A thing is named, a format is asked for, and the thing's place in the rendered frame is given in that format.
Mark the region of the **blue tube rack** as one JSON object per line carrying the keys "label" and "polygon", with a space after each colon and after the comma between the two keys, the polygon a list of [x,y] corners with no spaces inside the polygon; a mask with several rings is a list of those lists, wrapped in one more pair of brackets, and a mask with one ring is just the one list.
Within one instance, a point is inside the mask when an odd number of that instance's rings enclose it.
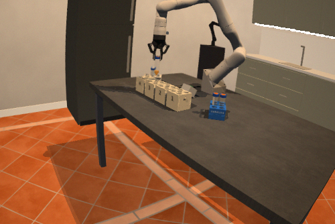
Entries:
{"label": "blue tube rack", "polygon": [[[213,108],[217,107],[217,108]],[[226,103],[224,104],[223,107],[224,109],[220,109],[221,106],[219,106],[219,101],[217,105],[212,105],[212,101],[210,100],[210,108],[209,108],[209,119],[215,119],[215,120],[221,120],[224,121],[225,114],[226,114]]]}

